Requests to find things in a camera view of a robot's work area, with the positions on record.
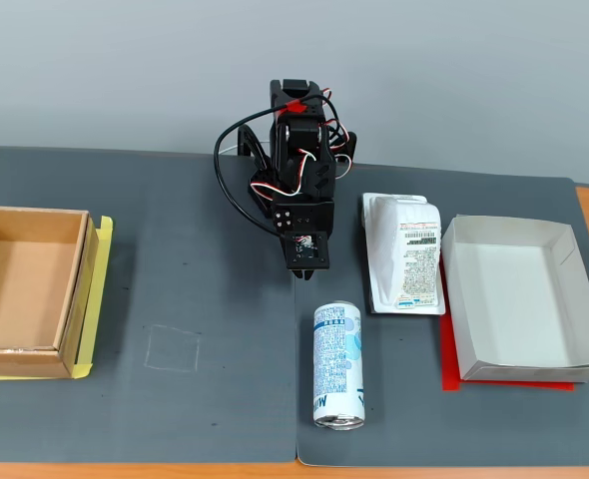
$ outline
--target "red paper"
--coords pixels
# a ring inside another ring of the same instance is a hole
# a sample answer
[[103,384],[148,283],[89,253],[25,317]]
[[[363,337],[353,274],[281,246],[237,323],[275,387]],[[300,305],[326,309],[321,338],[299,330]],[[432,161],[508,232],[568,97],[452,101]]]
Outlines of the red paper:
[[461,384],[499,384],[504,386],[539,387],[543,389],[559,389],[573,391],[573,382],[529,382],[529,381],[463,381],[458,370],[458,358],[456,357],[456,341],[454,340],[454,328],[450,315],[449,302],[447,300],[447,288],[445,287],[445,273],[441,262],[441,278],[443,282],[443,295],[445,296],[445,314],[439,319],[441,336],[441,387],[444,391],[458,391]]

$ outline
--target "yellow mat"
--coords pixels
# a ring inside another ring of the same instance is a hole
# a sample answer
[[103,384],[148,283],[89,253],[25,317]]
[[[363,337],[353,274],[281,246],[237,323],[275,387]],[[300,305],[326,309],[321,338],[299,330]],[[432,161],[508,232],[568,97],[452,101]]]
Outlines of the yellow mat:
[[[104,281],[106,280],[106,270],[108,269],[108,254],[113,239],[113,220],[108,217],[102,217],[101,227],[96,232],[99,238],[99,244],[97,246],[97,256],[95,257],[93,278],[91,279],[91,289],[88,295],[88,304],[86,305],[86,315],[84,316],[82,338],[79,343],[77,361],[73,367],[73,379],[81,379],[82,377],[88,376],[91,372],[91,367],[93,367],[93,350],[95,349],[99,311],[102,305],[102,296],[104,295]],[[0,376],[0,381],[25,379],[52,378]]]

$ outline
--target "gray wall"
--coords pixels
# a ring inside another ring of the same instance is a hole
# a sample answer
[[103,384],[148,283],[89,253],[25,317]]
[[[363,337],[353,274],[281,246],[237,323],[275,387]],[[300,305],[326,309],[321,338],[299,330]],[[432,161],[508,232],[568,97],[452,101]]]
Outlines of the gray wall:
[[0,145],[209,152],[284,77],[358,162],[589,183],[589,0],[0,1]]

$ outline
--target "gray desk mat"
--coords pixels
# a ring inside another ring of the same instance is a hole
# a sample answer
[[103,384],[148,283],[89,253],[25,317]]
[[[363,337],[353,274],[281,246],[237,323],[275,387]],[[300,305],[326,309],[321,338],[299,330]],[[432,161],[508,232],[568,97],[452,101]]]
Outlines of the gray desk mat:
[[1,149],[0,206],[115,221],[91,374],[0,382],[0,461],[295,459],[294,281],[212,157]]
[[[337,183],[330,270],[295,284],[299,321],[297,452],[330,466],[589,465],[589,383],[574,392],[467,384],[442,392],[438,318],[368,313],[359,197],[426,196],[443,230],[457,215],[572,225],[589,276],[589,234],[566,179],[357,167]],[[349,432],[312,424],[312,314],[335,299],[362,313],[365,425]]]

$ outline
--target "wooden table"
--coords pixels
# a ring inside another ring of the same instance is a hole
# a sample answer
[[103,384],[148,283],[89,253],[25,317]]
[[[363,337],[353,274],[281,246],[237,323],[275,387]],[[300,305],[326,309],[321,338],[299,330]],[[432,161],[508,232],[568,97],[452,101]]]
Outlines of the wooden table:
[[[589,188],[577,188],[589,229]],[[0,478],[227,478],[227,477],[400,477],[404,479],[477,479],[545,477],[589,479],[589,467],[539,468],[328,468],[286,464],[0,464]]]

